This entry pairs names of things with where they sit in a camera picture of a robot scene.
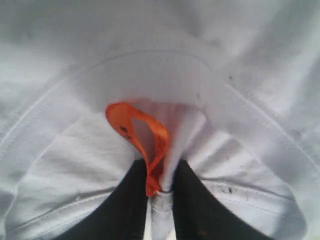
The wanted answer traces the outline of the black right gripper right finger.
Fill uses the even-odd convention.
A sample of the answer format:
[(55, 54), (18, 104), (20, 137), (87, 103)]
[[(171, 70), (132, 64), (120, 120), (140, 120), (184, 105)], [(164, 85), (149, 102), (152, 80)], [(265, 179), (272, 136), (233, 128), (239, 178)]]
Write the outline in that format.
[(187, 161), (174, 172), (173, 219), (178, 240), (270, 240), (220, 203)]

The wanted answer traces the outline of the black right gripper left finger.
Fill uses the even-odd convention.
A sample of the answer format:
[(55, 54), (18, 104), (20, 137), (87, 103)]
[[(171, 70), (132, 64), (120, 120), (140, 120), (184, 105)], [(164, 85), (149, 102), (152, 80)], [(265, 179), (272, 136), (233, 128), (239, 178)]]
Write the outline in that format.
[(144, 160), (135, 160), (107, 199), (84, 220), (58, 236), (60, 240), (142, 240), (148, 197)]

